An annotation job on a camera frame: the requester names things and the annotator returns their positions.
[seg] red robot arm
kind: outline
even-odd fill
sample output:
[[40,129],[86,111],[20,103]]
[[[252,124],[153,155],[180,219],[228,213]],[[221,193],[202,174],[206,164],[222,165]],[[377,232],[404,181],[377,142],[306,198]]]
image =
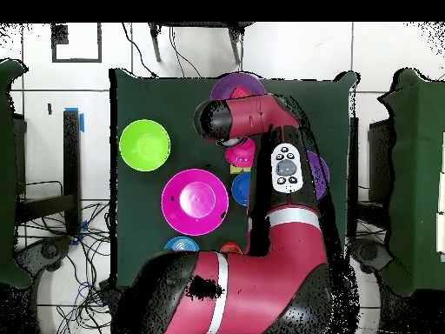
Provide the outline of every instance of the red robot arm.
[[150,260],[123,303],[139,306],[125,334],[325,333],[329,270],[298,119],[278,97],[262,95],[206,101],[194,123],[209,141],[256,140],[248,252]]

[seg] button panel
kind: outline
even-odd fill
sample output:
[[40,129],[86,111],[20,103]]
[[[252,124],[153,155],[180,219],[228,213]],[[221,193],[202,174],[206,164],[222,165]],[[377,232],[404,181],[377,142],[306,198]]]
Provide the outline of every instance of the button panel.
[[281,193],[292,193],[303,185],[298,149],[292,144],[279,144],[272,152],[272,185]]

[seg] green bowl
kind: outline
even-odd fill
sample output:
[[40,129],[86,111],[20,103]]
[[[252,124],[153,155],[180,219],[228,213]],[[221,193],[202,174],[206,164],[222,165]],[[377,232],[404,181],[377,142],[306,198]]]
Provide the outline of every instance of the green bowl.
[[169,134],[157,122],[136,120],[123,130],[119,150],[123,161],[130,168],[139,171],[156,170],[169,157]]

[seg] dark green board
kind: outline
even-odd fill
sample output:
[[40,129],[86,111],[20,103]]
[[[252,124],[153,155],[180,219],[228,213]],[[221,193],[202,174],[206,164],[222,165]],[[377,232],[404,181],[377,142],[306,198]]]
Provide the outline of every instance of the dark green board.
[[25,67],[15,60],[0,61],[0,283],[17,288],[29,287],[32,280],[16,265],[12,256],[16,243],[17,166],[9,90],[14,79],[25,71]]
[[[209,98],[214,78],[142,79],[115,70],[117,81],[117,138],[137,119],[162,124],[171,141],[168,161],[158,170],[138,172],[117,159],[117,284],[128,286],[147,258],[161,251],[173,237],[161,211],[163,186],[178,171],[198,168],[217,175],[228,192],[235,176],[229,174],[224,149],[201,139],[192,117],[195,108]],[[291,95],[305,110],[326,160],[331,177],[331,194],[342,244],[346,217],[346,172],[349,147],[349,93],[356,84],[353,72],[332,81],[262,80],[267,92]],[[229,212],[222,225],[208,235],[193,237],[201,250],[220,250],[234,241],[246,246],[246,208],[229,192]]]
[[381,276],[403,296],[420,289],[445,291],[445,263],[435,241],[445,83],[426,81],[410,69],[397,73],[395,81],[395,88],[382,99],[394,113],[396,134],[395,184],[389,203],[389,250],[395,260]]

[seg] blue bowl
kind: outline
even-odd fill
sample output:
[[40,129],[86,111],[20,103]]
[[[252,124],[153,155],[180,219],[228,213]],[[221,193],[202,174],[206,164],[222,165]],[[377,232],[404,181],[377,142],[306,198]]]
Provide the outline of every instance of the blue bowl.
[[249,200],[250,172],[244,171],[232,183],[232,196],[240,205],[247,206]]
[[196,242],[188,237],[172,238],[164,246],[164,249],[173,251],[199,251]]

